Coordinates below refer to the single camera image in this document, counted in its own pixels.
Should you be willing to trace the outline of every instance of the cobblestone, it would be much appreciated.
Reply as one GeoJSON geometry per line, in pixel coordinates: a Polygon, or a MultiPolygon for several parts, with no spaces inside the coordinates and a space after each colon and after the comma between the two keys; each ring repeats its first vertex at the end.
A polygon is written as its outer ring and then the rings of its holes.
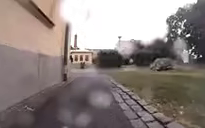
{"type": "Polygon", "coordinates": [[[132,110],[124,111],[124,114],[128,117],[129,120],[137,119],[137,115],[132,110]]]}
{"type": "Polygon", "coordinates": [[[167,128],[184,128],[184,127],[177,122],[172,122],[167,125],[167,128]]]}
{"type": "Polygon", "coordinates": [[[149,113],[147,112],[144,112],[141,114],[141,119],[145,122],[151,122],[151,121],[154,121],[155,119],[153,118],[152,115],[150,115],[149,113]]]}
{"type": "Polygon", "coordinates": [[[172,118],[158,113],[156,108],[123,85],[116,84],[116,87],[114,97],[134,128],[184,128],[176,122],[171,122],[172,118]]]}
{"type": "Polygon", "coordinates": [[[164,128],[164,126],[162,126],[157,121],[147,123],[147,125],[149,126],[149,128],[164,128]]]}
{"type": "Polygon", "coordinates": [[[118,94],[118,93],[113,93],[114,95],[114,98],[115,100],[118,102],[118,103],[123,103],[123,99],[121,98],[121,96],[118,94]]]}
{"type": "Polygon", "coordinates": [[[134,100],[141,100],[141,98],[139,98],[137,95],[133,95],[132,99],[134,99],[134,100]]]}
{"type": "Polygon", "coordinates": [[[119,94],[126,94],[122,90],[116,90],[116,92],[119,93],[119,94]]]}
{"type": "Polygon", "coordinates": [[[141,105],[148,105],[148,103],[145,101],[145,100],[137,100],[137,102],[139,103],[139,104],[141,104],[141,105]]]}
{"type": "Polygon", "coordinates": [[[130,110],[130,107],[126,103],[120,103],[119,105],[123,110],[130,110]]]}
{"type": "Polygon", "coordinates": [[[128,92],[128,94],[131,95],[131,96],[135,95],[135,93],[132,92],[132,91],[128,92]]]}
{"type": "Polygon", "coordinates": [[[136,113],[143,110],[142,107],[139,106],[139,105],[131,106],[131,108],[132,108],[136,113]]]}
{"type": "Polygon", "coordinates": [[[144,106],[144,108],[149,111],[151,114],[157,112],[157,109],[154,108],[153,106],[150,106],[150,105],[147,105],[147,106],[144,106]]]}
{"type": "Polygon", "coordinates": [[[134,128],[147,128],[147,126],[142,122],[141,119],[131,120],[131,123],[134,128]]]}
{"type": "Polygon", "coordinates": [[[126,100],[125,101],[128,105],[132,106],[132,105],[137,105],[137,103],[134,100],[126,100]]]}
{"type": "Polygon", "coordinates": [[[160,122],[167,124],[171,121],[173,121],[172,118],[166,117],[163,113],[154,113],[153,116],[159,120],[160,122]]]}
{"type": "Polygon", "coordinates": [[[125,99],[125,100],[131,99],[128,95],[122,95],[122,97],[123,97],[123,99],[125,99]]]}

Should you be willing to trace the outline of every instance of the distant building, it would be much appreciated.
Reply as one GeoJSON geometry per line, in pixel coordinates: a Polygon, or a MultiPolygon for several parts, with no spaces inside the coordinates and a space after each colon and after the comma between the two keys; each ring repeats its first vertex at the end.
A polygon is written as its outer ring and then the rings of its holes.
{"type": "Polygon", "coordinates": [[[78,64],[85,62],[86,64],[92,64],[93,52],[90,50],[80,50],[77,46],[77,35],[74,39],[74,47],[72,47],[70,54],[73,58],[73,63],[78,64]]]}

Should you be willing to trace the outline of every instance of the stone edging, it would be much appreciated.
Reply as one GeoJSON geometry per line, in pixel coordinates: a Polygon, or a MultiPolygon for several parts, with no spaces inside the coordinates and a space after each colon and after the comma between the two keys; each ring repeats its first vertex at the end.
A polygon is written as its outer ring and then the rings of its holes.
{"type": "Polygon", "coordinates": [[[114,98],[133,128],[184,128],[172,118],[159,113],[151,104],[146,103],[123,85],[110,77],[109,80],[115,85],[112,87],[114,98]]]}

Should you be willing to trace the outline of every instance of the overcast sky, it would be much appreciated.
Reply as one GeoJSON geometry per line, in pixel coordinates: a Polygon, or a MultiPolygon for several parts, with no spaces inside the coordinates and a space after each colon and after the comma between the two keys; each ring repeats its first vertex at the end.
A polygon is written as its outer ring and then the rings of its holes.
{"type": "Polygon", "coordinates": [[[114,48],[118,36],[145,43],[164,37],[166,18],[197,0],[65,0],[61,14],[72,23],[81,48],[114,48]]]}

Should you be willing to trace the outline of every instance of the grass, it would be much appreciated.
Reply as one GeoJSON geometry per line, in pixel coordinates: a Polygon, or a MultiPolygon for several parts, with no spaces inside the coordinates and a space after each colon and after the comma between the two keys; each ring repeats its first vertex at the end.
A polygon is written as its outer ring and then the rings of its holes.
{"type": "Polygon", "coordinates": [[[188,128],[205,128],[205,71],[106,72],[188,128]]]}

